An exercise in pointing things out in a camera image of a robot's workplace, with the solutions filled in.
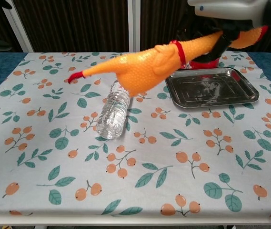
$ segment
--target clear plastic bottle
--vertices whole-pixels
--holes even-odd
[[[125,127],[129,104],[129,93],[116,80],[97,120],[97,133],[106,139],[119,138]]]

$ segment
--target tablecloth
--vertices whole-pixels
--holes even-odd
[[[95,132],[115,74],[67,84],[119,53],[29,53],[0,85],[0,215],[271,221],[271,82],[244,52],[220,66],[253,104],[176,107],[165,82],[131,101],[119,140]]]

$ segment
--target rubber chicken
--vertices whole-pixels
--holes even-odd
[[[241,49],[256,43],[265,30],[261,28],[240,32],[240,36],[230,47]],[[222,31],[197,38],[195,40],[156,45],[142,52],[129,53],[102,62],[69,78],[88,77],[99,73],[116,73],[120,84],[130,93],[130,97],[146,92],[158,85],[181,67],[182,62],[189,62],[204,53],[210,52],[222,35]]]

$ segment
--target metal tray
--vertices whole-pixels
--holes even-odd
[[[237,70],[178,70],[166,79],[175,104],[184,108],[253,103],[259,92]]]

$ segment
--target table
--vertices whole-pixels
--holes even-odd
[[[252,58],[220,66],[258,102],[180,109],[162,82],[107,141],[94,126],[115,75],[66,79],[116,56],[29,53],[0,85],[0,225],[270,224],[271,81]]]

